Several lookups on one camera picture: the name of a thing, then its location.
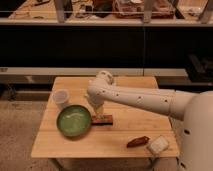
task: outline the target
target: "food item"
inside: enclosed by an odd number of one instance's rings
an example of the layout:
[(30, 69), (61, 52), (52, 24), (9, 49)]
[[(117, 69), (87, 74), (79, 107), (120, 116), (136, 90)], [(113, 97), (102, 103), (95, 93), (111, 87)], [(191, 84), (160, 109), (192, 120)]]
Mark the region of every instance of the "food item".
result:
[(148, 145), (148, 150), (154, 154), (158, 155), (162, 151), (166, 150), (169, 147), (169, 142), (164, 136), (159, 136), (155, 140), (153, 140), (149, 145)]
[(130, 148), (130, 147), (137, 147), (140, 145), (146, 145), (148, 142), (149, 142), (149, 137), (143, 136), (140, 138), (135, 138), (132, 141), (128, 142), (126, 147)]
[[(113, 0), (113, 12), (118, 18), (141, 18), (144, 15), (144, 5), (145, 0)], [(152, 18), (173, 18), (174, 12), (168, 0), (154, 1)]]

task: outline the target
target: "green bowl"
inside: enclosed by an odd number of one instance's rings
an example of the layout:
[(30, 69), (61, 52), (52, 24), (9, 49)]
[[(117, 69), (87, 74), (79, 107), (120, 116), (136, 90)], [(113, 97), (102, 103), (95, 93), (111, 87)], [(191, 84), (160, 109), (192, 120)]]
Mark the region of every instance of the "green bowl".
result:
[(76, 137), (88, 131), (91, 126), (91, 115), (81, 105), (64, 108), (58, 115), (57, 128), (65, 136)]

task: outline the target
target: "floor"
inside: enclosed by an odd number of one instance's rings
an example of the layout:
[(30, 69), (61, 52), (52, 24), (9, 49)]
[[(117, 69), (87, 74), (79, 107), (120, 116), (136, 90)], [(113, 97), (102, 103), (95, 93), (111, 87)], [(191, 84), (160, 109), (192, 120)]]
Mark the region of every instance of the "floor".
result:
[[(0, 171), (56, 171), (48, 159), (30, 156), (33, 141), (42, 118), (49, 92), (18, 92), (15, 100), (8, 100), (3, 91), (0, 98)], [(181, 143), (182, 123), (172, 120), (178, 144)], [(73, 171), (141, 171), (147, 159), (60, 159)], [(176, 171), (176, 159), (158, 162), (155, 171)]]

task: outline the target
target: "table leg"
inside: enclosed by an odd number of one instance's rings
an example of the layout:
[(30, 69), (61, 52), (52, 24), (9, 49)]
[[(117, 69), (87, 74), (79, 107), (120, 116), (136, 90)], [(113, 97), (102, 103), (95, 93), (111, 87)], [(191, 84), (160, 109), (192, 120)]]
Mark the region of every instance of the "table leg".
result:
[(7, 83), (4, 84), (4, 85), (6, 86), (8, 92), (9, 92), (9, 100), (14, 100), (15, 97), (16, 97), (16, 90), (15, 90), (15, 88), (12, 85), (7, 84)]
[(68, 169), (64, 168), (56, 158), (50, 158), (49, 160), (55, 165), (58, 171), (68, 171)]
[(154, 171), (154, 169), (155, 169), (155, 166), (156, 166), (156, 164), (157, 164), (157, 162), (160, 160), (160, 158), (149, 158), (149, 161), (150, 161), (150, 165), (149, 166), (147, 166), (146, 168), (145, 168), (145, 170), (150, 170), (150, 171)]

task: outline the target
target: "white cup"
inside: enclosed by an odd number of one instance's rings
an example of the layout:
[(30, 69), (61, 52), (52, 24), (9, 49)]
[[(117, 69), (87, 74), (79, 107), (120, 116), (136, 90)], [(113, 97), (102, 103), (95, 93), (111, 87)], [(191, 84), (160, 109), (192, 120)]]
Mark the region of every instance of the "white cup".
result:
[(66, 89), (59, 89), (52, 93), (52, 100), (58, 106), (60, 110), (69, 106), (70, 94)]

